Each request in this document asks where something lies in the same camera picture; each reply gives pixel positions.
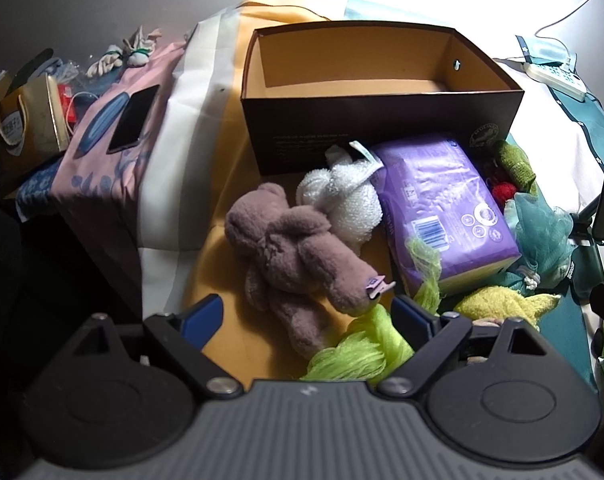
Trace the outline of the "brown plush teddy bear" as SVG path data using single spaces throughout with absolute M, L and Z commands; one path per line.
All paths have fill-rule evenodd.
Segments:
M 331 232 L 326 214 L 312 206 L 291 206 L 276 183 L 262 183 L 239 197 L 226 214 L 224 231 L 232 249 L 249 261 L 248 303 L 273 312 L 306 360 L 339 339 L 315 294 L 324 294 L 334 310 L 358 318 L 394 286 Z

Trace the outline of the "teal mesh bath sponge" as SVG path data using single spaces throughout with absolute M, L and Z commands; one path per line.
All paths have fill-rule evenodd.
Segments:
M 504 217 L 520 254 L 508 270 L 508 286 L 524 296 L 555 288 L 568 274 L 574 249 L 570 214 L 549 207 L 541 196 L 516 193 Z

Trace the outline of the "red soft ball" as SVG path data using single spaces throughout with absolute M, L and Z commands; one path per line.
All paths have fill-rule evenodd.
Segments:
M 508 200 L 512 200 L 517 192 L 515 185 L 510 182 L 497 182 L 491 188 L 491 194 L 500 210 L 505 208 Z

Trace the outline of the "lime green mesh sponge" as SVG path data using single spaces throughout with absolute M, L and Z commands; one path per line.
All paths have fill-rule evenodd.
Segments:
M 405 243 L 421 278 L 414 300 L 430 314 L 438 310 L 442 273 L 440 252 L 419 238 Z M 348 382 L 367 380 L 375 385 L 404 364 L 414 354 L 391 322 L 381 304 L 352 321 L 339 343 L 319 351 L 308 363 L 304 382 Z

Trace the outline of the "yellow towel toy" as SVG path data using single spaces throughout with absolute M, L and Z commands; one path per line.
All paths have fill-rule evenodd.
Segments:
M 538 330 L 540 318 L 554 310 L 560 299 L 553 294 L 525 297 L 504 286 L 485 286 L 460 300 L 454 311 L 473 321 L 523 318 Z

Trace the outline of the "purple tissue pack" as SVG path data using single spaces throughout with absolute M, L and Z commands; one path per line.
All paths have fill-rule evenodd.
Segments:
M 407 245 L 422 240 L 440 256 L 439 288 L 477 288 L 520 258 L 519 248 L 478 170 L 453 139 L 416 136 L 378 144 L 372 176 L 387 240 L 405 289 L 422 283 Z

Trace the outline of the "pink patterned pillow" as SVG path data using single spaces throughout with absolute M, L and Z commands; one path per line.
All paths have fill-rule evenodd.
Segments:
M 124 70 L 75 127 L 52 184 L 52 199 L 83 242 L 140 282 L 137 241 L 139 188 L 162 126 L 186 44 L 172 42 L 142 67 Z M 113 154 L 108 146 L 130 96 L 158 84 L 139 144 Z

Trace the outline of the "white fluffy plush toy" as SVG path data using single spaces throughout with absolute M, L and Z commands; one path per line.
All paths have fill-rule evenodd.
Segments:
M 296 203 L 326 214 L 331 232 L 359 254 L 382 220 L 382 208 L 370 178 L 383 163 L 358 141 L 351 141 L 349 147 L 360 158 L 352 159 L 338 145 L 328 148 L 328 168 L 314 169 L 304 176 L 296 188 Z

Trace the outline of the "dark green rolled towel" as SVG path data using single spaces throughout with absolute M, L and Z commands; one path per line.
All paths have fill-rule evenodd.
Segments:
M 500 140 L 493 145 L 493 153 L 519 192 L 530 193 L 536 181 L 530 160 L 518 145 Z

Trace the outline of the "black smartphone on pillow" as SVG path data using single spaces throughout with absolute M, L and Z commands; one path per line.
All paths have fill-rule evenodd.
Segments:
M 147 117 L 160 89 L 158 84 L 139 90 L 130 96 L 112 134 L 108 154 L 124 151 L 139 144 Z

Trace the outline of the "yellow paper bag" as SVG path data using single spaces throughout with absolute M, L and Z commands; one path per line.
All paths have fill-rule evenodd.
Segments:
M 39 164 L 70 143 L 57 81 L 30 80 L 0 101 L 0 157 Z

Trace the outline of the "black cardboard shoe box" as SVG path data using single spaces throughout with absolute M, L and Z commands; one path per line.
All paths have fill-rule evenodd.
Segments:
M 314 169 L 351 141 L 503 140 L 523 95 L 454 28 L 330 21 L 255 30 L 240 101 L 256 166 L 270 177 Z

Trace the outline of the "white power strip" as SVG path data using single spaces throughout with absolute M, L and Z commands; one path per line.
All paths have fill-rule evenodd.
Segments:
M 524 63 L 523 68 L 531 79 L 546 84 L 546 86 L 570 96 L 575 101 L 583 102 L 585 100 L 587 88 L 578 75 L 550 65 Z

